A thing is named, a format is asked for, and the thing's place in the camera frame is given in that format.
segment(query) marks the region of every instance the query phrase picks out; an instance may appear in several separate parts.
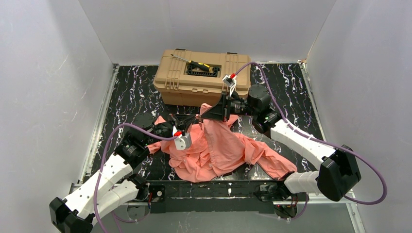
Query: pink cloth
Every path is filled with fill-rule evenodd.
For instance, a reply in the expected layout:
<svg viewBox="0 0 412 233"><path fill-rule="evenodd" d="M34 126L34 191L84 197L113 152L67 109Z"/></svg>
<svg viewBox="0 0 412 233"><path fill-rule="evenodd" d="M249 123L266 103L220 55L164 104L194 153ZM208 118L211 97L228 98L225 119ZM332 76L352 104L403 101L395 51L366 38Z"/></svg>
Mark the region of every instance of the pink cloth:
<svg viewBox="0 0 412 233"><path fill-rule="evenodd" d="M208 108L210 105L203 104L200 114ZM177 150L174 141L161 141L148 146L150 153L161 149L169 154L169 165L181 179L191 182L210 181L243 163L257 162L272 178L296 171L292 162L270 149L266 143L231 132L230 127L236 120L237 115L231 115L227 122L205 119L203 124L191 126L192 145L189 149ZM164 121L159 117L156 124Z"/></svg>

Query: screwdriver handle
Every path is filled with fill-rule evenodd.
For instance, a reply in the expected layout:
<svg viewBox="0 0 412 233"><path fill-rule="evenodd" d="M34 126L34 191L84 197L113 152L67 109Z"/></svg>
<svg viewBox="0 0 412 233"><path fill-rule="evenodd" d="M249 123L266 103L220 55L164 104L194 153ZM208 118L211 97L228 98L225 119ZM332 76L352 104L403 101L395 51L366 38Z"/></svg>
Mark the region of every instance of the screwdriver handle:
<svg viewBox="0 0 412 233"><path fill-rule="evenodd" d="M206 72L210 72L211 68L209 65L207 64L203 64L203 63L198 63L198 62L194 62L194 61L189 61L190 64L194 65L195 67L206 71Z"/></svg>

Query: white wall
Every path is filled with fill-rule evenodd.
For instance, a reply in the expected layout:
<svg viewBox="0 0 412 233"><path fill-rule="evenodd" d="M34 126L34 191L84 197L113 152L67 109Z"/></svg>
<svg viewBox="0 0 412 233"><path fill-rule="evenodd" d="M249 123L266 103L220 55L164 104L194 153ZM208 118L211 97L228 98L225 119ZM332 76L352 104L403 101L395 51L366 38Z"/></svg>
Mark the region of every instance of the white wall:
<svg viewBox="0 0 412 233"><path fill-rule="evenodd" d="M0 225L56 232L49 203L84 164L111 62L77 0L0 2Z"/></svg>
<svg viewBox="0 0 412 233"><path fill-rule="evenodd" d="M165 49L306 58L335 0L80 0L113 63L159 64Z"/></svg>
<svg viewBox="0 0 412 233"><path fill-rule="evenodd" d="M411 232L412 2L338 0L308 58L329 141L345 143L383 173L387 199L361 206L371 233ZM359 199L375 200L378 178L361 166Z"/></svg>

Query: robotic arm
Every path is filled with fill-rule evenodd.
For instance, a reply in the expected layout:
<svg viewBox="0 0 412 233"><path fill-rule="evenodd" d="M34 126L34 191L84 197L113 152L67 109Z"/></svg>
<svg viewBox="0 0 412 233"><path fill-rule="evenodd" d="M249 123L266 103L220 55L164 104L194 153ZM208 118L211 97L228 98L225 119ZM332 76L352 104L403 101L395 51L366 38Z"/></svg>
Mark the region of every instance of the robotic arm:
<svg viewBox="0 0 412 233"><path fill-rule="evenodd" d="M191 146L189 126L196 120L196 115L170 115L170 120L154 125L150 113L143 113L135 118L134 125L160 137L172 137L176 148L184 150ZM104 164L100 173L96 172L80 188L63 199L55 198L50 204L51 221L62 233L89 233L97 220L93 206L94 190L98 175L102 178L97 192L97 209L103 217L121 204L133 199L148 198L148 186L143 177L131 175L116 188L112 187L149 156L147 145L160 141L142 131L130 128L120 144L115 148Z"/></svg>
<svg viewBox="0 0 412 233"><path fill-rule="evenodd" d="M223 91L219 102L201 118L226 121L230 114L251 116L252 124L259 133L287 145L316 167L314 172L288 173L282 177L280 181L283 185L277 185L278 189L283 189L277 192L281 198L304 192L322 193L330 200L339 201L361 180L352 154L311 141L313 135L299 128L291 128L292 124L285 122L279 112L271 107L271 97L266 87L251 86L246 100L240 99L235 91L231 95Z"/></svg>

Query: toolbox lid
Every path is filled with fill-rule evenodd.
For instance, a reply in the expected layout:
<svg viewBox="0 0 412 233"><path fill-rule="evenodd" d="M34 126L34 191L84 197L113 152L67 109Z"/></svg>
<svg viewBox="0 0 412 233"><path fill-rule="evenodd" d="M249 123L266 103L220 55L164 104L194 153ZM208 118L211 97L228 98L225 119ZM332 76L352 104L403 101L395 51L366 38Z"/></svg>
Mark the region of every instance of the toolbox lid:
<svg viewBox="0 0 412 233"><path fill-rule="evenodd" d="M219 67L217 77L195 76L187 74L188 63L172 57L171 54L204 63L211 67ZM250 61L247 55L235 53L207 53L192 52L187 50L166 50L154 78L154 85L158 90L170 92L200 92L215 93L220 95L222 90L227 89L222 78L225 74L235 73L242 65ZM240 96L247 96L250 87L250 67L243 69L237 76L236 91Z"/></svg>

